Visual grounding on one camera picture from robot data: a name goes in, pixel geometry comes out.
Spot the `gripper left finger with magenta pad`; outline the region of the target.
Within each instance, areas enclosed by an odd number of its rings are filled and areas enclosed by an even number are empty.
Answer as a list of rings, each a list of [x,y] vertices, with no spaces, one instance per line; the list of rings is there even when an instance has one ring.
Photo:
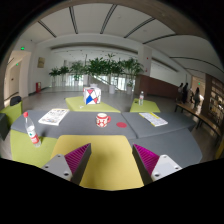
[[[91,144],[88,143],[66,155],[57,154],[42,169],[79,185],[91,153]]]

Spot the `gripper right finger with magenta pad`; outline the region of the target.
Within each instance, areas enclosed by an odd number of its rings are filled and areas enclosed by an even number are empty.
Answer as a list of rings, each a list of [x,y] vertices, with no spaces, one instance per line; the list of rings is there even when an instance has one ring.
[[[132,154],[144,185],[181,170],[168,155],[157,155],[137,144],[133,145]]]

